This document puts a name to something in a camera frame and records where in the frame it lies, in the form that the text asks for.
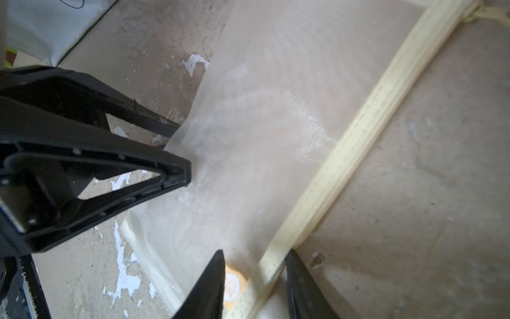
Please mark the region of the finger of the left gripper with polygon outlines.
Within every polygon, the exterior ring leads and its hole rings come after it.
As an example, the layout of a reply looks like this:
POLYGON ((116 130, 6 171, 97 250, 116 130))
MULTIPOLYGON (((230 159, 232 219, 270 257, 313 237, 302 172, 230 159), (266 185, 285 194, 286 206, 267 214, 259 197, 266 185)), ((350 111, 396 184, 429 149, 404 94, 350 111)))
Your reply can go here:
POLYGON ((191 162, 1 99, 1 254, 44 252, 187 186, 191 162))
POLYGON ((109 114, 164 137, 180 128, 97 78, 50 66, 27 66, 1 71, 1 96, 106 129, 109 114))

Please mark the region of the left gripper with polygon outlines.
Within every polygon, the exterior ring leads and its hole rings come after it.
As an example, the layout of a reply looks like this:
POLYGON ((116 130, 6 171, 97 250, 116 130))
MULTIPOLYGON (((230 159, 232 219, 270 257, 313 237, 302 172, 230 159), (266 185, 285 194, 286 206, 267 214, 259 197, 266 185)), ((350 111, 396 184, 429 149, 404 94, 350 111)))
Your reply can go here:
POLYGON ((43 243, 19 234, 10 223, 1 224, 1 317, 50 318, 33 254, 43 243))

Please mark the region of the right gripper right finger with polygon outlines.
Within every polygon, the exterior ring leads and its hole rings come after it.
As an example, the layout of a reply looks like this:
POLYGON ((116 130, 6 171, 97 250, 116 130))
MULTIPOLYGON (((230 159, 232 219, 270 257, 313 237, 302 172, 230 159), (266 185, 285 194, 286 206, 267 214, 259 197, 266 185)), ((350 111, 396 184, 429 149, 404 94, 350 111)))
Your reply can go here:
POLYGON ((285 266, 290 318, 339 319, 294 249, 286 255, 285 266))

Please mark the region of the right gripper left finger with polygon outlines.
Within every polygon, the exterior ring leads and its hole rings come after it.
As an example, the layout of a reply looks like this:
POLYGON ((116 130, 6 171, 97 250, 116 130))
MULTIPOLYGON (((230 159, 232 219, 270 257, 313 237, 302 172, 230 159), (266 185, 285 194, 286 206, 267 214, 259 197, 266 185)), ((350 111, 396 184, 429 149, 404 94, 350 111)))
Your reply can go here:
POLYGON ((212 256, 173 319, 221 319, 223 317, 225 274, 224 253, 220 249, 212 256))

